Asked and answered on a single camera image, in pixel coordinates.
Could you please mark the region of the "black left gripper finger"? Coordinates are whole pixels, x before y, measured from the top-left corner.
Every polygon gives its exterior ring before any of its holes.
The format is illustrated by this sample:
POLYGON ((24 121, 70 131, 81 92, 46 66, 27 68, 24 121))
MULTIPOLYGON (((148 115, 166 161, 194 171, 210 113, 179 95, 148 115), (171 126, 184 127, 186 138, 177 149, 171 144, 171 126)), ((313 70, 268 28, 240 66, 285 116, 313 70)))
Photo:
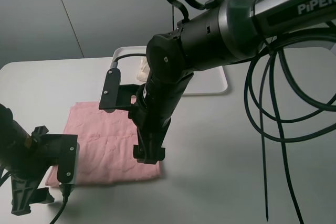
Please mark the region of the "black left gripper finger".
POLYGON ((51 204, 54 201, 48 187, 38 188, 33 196, 33 204, 51 204))
POLYGON ((32 179, 19 179, 11 177, 12 187, 12 214, 31 213, 30 202, 35 190, 35 181, 32 179))

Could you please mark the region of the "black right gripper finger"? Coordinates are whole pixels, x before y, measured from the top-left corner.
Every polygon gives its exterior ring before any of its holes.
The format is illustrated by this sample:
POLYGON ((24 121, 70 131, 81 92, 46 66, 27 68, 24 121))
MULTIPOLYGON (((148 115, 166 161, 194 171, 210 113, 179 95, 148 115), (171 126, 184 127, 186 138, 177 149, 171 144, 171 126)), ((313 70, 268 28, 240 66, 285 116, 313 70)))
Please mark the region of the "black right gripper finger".
POLYGON ((165 148, 160 147, 158 150, 145 150, 143 146, 133 146, 133 157, 138 163, 156 164, 165 159, 165 148))

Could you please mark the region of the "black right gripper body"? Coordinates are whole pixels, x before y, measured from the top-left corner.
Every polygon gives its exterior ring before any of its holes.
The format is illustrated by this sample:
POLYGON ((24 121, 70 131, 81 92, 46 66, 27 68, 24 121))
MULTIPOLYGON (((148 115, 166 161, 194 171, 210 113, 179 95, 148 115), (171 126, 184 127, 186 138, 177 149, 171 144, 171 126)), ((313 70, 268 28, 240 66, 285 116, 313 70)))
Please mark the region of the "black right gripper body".
POLYGON ((170 126, 171 118, 164 119, 149 111, 142 98, 137 98, 134 108, 129 111, 128 117, 136 125, 138 144, 145 150, 158 150, 170 126))

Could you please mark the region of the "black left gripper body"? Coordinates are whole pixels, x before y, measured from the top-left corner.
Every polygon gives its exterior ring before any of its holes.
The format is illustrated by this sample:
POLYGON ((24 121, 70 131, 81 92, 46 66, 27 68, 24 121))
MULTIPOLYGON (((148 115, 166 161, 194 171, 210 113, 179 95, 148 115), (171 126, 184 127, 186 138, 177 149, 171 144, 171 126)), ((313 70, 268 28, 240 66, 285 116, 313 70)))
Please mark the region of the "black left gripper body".
POLYGON ((49 134, 38 126, 31 134, 21 127, 5 131, 5 168, 19 178, 35 179, 44 176, 51 166, 57 166, 62 135, 49 134))

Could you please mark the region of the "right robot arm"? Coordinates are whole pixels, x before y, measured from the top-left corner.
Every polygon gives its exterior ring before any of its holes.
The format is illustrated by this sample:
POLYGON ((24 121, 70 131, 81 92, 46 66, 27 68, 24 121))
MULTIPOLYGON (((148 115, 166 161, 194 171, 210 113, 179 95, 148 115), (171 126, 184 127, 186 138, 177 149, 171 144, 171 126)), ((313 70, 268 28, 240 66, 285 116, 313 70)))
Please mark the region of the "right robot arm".
POLYGON ((195 71, 245 61, 267 38, 335 19, 335 0, 167 1, 183 19, 149 41, 149 76, 129 112, 138 134, 133 157, 145 164, 165 158, 171 116, 195 71))

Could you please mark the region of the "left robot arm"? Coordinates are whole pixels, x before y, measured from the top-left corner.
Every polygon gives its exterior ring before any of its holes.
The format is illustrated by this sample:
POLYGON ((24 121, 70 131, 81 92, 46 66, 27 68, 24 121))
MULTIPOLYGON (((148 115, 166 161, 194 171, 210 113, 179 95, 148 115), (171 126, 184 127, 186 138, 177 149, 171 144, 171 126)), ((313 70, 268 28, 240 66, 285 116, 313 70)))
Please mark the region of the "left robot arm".
POLYGON ((52 166, 63 190, 75 183, 79 144, 76 135, 50 134, 45 126, 28 134, 12 111, 1 106, 1 168, 8 171, 12 187, 12 210, 16 216, 31 212, 31 204, 54 202, 48 188, 39 185, 52 166))

